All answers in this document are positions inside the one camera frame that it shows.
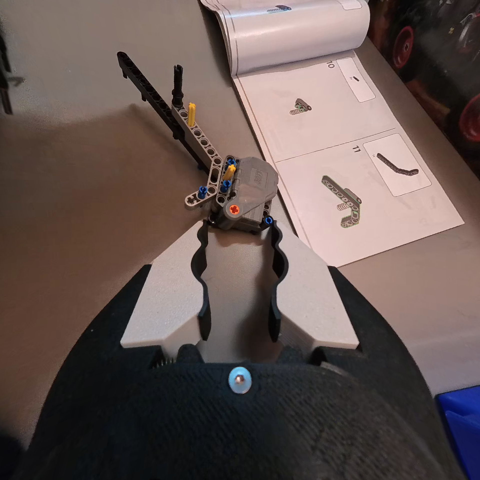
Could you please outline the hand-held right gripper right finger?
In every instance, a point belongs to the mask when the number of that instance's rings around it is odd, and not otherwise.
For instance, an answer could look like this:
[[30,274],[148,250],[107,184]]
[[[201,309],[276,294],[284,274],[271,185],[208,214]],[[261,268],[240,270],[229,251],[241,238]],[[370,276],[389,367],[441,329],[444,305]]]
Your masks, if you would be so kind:
[[270,299],[270,338],[309,358],[317,347],[355,350],[357,334],[327,263],[285,225],[270,227],[277,276]]

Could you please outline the blue plastic bin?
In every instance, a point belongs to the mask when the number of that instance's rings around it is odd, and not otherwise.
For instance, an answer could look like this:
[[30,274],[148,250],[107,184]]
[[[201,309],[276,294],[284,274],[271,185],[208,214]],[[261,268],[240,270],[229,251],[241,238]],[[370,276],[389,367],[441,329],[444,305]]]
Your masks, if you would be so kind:
[[470,480],[480,478],[480,387],[436,395],[442,421],[459,463]]

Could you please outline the black toy box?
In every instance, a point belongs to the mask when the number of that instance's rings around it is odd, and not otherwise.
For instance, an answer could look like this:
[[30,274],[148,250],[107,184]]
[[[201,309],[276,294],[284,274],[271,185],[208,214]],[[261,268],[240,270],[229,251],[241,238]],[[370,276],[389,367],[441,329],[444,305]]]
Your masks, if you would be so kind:
[[369,1],[368,37],[480,177],[480,2]]

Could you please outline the grey toy brick motor assembly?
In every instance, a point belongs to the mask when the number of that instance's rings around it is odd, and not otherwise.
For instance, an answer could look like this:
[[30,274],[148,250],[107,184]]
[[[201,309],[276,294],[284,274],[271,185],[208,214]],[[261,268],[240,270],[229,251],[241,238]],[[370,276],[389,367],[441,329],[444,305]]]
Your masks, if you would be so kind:
[[273,225],[270,212],[272,200],[278,194],[277,171],[268,162],[256,157],[221,157],[196,122],[195,105],[183,104],[182,65],[176,64],[173,68],[169,106],[125,52],[117,52],[117,61],[123,77],[135,85],[142,101],[150,104],[171,130],[173,138],[207,173],[206,184],[185,197],[184,207],[191,211],[207,205],[207,221],[225,231],[260,232]]

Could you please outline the white instruction booklet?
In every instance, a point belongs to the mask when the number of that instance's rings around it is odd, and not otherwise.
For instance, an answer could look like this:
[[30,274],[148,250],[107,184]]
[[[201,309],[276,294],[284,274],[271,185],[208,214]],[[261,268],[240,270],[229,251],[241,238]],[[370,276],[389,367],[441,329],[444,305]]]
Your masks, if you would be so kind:
[[327,264],[464,224],[354,51],[368,1],[201,4],[295,230]]

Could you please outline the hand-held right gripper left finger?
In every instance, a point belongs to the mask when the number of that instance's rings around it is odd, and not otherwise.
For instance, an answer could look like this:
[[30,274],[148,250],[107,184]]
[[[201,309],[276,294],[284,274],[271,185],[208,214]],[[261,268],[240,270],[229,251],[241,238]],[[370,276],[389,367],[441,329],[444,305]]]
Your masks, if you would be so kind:
[[207,340],[211,331],[207,267],[208,224],[198,221],[151,264],[121,338],[123,348],[159,346],[175,360],[181,346]]

